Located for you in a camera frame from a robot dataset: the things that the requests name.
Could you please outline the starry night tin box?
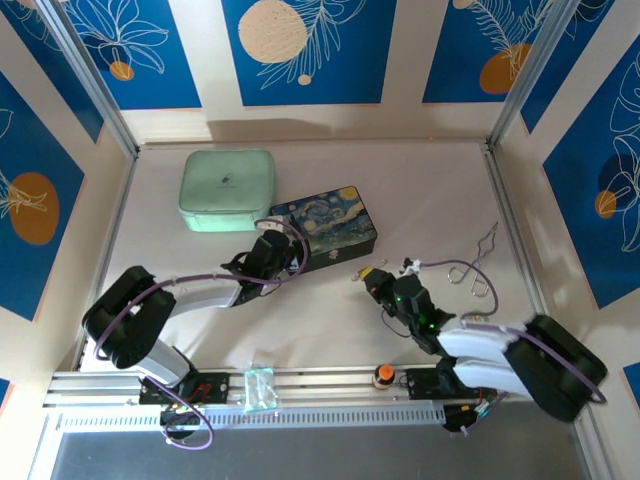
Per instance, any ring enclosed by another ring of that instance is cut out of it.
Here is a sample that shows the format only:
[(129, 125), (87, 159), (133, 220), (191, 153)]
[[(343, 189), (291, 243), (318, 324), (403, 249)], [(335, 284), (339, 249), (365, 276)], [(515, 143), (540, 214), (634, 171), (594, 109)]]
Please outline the starry night tin box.
[(271, 207), (305, 238), (309, 258), (304, 273), (344, 263), (373, 252), (378, 237), (355, 186), (346, 186)]

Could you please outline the mint green zip case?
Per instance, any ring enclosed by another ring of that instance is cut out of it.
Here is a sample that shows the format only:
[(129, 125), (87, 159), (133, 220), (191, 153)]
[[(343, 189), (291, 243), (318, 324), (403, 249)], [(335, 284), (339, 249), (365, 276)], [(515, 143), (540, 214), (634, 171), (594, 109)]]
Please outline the mint green zip case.
[(269, 213), (275, 190), (268, 151), (199, 150), (186, 159), (178, 209), (194, 232), (251, 231)]

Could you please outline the blue poster large beige circle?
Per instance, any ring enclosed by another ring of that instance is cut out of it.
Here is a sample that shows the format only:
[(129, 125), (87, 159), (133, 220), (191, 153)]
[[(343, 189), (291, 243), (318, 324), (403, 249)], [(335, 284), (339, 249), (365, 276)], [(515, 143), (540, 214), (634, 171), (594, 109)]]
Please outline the blue poster large beige circle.
[(245, 107), (378, 104), (397, 0), (221, 0)]

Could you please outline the blue poster white leaf outlines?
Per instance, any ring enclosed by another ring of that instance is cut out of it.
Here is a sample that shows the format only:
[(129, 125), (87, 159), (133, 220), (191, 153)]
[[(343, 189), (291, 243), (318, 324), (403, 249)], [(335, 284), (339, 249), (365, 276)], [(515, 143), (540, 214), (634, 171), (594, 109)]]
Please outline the blue poster white leaf outlines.
[(597, 306), (640, 288), (640, 35), (543, 168)]

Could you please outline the blue poster white flower outline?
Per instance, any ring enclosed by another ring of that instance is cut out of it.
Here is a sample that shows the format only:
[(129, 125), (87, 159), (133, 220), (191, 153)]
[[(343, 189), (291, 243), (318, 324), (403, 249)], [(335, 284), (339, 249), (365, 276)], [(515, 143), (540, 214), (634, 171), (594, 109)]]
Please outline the blue poster white flower outline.
[(201, 106), (169, 0), (64, 0), (62, 6), (120, 109)]

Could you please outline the blue poster orange circle fern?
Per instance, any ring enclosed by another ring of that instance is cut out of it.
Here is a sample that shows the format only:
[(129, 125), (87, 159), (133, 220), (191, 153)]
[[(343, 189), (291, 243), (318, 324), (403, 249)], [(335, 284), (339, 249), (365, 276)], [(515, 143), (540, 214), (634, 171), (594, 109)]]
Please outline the blue poster orange circle fern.
[(425, 104), (506, 98), (555, 0), (450, 0)]

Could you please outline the blue poster orange oval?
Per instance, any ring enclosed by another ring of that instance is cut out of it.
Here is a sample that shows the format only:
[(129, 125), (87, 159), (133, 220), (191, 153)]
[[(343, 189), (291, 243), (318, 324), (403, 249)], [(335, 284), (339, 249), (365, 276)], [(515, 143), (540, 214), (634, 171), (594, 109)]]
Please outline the blue poster orange oval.
[(32, 321), (84, 172), (0, 73), (0, 307)]

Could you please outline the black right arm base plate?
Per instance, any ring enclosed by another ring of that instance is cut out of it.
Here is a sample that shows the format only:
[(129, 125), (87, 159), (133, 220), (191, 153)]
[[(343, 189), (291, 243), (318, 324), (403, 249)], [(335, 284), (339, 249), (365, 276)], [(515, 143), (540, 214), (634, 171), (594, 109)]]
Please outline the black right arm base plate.
[(474, 400), (487, 395), (484, 388), (465, 386), (453, 373), (436, 368), (405, 372), (411, 400)]

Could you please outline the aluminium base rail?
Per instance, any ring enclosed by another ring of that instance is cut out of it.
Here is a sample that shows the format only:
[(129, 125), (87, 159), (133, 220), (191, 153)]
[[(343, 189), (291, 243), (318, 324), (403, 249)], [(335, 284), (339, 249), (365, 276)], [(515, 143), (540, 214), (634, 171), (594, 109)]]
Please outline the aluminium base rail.
[[(284, 407), (391, 405), (410, 402), (408, 390), (373, 386), (371, 367), (277, 369), (275, 391)], [(46, 408), (137, 405), (142, 385), (127, 371), (58, 372), (44, 397)]]

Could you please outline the aluminium table side rail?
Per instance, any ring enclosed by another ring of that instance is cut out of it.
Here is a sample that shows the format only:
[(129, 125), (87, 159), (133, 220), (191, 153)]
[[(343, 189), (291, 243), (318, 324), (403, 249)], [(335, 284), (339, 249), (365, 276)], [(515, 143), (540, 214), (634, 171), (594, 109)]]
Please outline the aluminium table side rail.
[(540, 283), (535, 274), (529, 251), (525, 244), (523, 231), (511, 201), (507, 183), (501, 171), (499, 158), (493, 147), (485, 141), (483, 157), (496, 199), (512, 256), (521, 279), (524, 281), (529, 302), (536, 313), (547, 314), (548, 307)]
[[(133, 160), (131, 162), (131, 166), (128, 168), (126, 172), (126, 177), (125, 177), (125, 182), (123, 184), (123, 187), (119, 193), (119, 196), (117, 197), (117, 202), (114, 207), (113, 215), (107, 230), (107, 236), (105, 239), (103, 250), (101, 252), (97, 274), (91, 285), (91, 288), (89, 291), (89, 297), (85, 305), (86, 309), (89, 309), (95, 303), (95, 301), (98, 300), (99, 297), (101, 296), (101, 292), (103, 290), (103, 287), (106, 281), (108, 268), (111, 262), (111, 257), (113, 254), (118, 231), (120, 228), (121, 219), (124, 214), (124, 210), (128, 200), (129, 192), (130, 192), (133, 178), (135, 175), (137, 162), (140, 157), (140, 152), (141, 152), (141, 149), (138, 149), (136, 151), (133, 157)], [(72, 356), (70, 361), (70, 370), (72, 372), (79, 370), (82, 364), (84, 352), (86, 350), (87, 334), (83, 326), (83, 319), (84, 319), (83, 316), (81, 317), (81, 320), (80, 320), (78, 333), (76, 335), (74, 348), (72, 350)]]

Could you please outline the black under-rail bracket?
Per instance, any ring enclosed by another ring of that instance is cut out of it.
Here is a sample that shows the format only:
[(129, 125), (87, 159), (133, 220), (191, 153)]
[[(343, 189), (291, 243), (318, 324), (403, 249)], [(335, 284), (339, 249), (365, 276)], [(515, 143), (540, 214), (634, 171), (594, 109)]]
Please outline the black under-rail bracket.
[(479, 422), (477, 404), (447, 404), (444, 414), (443, 428), (453, 434), (467, 435)]
[(198, 416), (186, 407), (172, 406), (160, 413), (163, 434), (172, 441), (186, 441), (199, 430), (200, 425)]

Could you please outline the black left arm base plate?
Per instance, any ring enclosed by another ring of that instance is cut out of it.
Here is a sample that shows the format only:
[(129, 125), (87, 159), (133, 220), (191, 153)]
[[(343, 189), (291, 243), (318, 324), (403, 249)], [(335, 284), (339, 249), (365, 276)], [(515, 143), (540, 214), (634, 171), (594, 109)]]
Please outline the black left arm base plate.
[[(228, 373), (191, 372), (170, 391), (192, 404), (225, 404), (229, 391)], [(149, 379), (141, 381), (139, 403), (142, 405), (167, 405), (175, 399), (165, 394)]]

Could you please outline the aluminium frame post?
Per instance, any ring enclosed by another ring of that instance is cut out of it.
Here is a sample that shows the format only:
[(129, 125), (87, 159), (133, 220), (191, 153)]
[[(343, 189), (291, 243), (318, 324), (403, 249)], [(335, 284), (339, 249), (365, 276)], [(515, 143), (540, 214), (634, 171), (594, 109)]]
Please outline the aluminium frame post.
[(139, 146), (99, 69), (58, 0), (34, 0), (37, 10), (58, 43), (76, 77), (102, 115), (119, 146), (133, 162)]
[(554, 0), (549, 16), (534, 40), (524, 66), (521, 68), (504, 106), (486, 139), (488, 149), (493, 152), (504, 140), (508, 130), (520, 114), (537, 84), (546, 64), (570, 23), (581, 0)]

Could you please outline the blue floral wall poster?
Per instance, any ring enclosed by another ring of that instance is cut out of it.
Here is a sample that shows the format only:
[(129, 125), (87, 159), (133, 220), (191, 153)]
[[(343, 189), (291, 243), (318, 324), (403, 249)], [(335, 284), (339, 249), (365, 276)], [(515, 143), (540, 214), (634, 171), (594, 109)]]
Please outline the blue floral wall poster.
[(553, 53), (521, 108), (532, 133), (616, 0), (580, 0)]
[(34, 0), (0, 0), (0, 12), (96, 144), (104, 119), (49, 31)]

